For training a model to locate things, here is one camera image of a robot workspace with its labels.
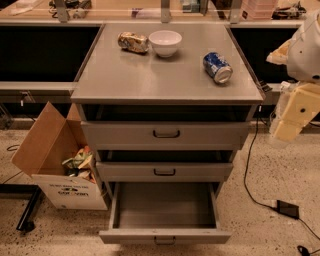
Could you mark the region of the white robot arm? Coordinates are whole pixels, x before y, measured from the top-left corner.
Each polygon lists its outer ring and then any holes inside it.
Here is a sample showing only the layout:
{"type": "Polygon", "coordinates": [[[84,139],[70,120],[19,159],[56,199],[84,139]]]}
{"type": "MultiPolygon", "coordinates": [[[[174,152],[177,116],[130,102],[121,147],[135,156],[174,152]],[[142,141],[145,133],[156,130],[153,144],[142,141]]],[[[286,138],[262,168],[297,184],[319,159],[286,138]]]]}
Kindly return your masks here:
{"type": "Polygon", "coordinates": [[[288,75],[297,80],[281,83],[269,129],[274,142],[289,143],[320,112],[320,10],[311,13],[267,61],[285,64],[288,75]]]}

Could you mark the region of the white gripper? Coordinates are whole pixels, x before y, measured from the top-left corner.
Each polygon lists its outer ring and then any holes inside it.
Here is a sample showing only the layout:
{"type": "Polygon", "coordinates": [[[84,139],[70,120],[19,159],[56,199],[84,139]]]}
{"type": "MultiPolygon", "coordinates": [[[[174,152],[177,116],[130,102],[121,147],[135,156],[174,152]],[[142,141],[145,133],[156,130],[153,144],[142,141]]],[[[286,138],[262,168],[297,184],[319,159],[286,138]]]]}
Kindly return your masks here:
{"type": "Polygon", "coordinates": [[[314,83],[282,86],[270,126],[274,140],[291,142],[320,112],[320,86],[314,83]]]}

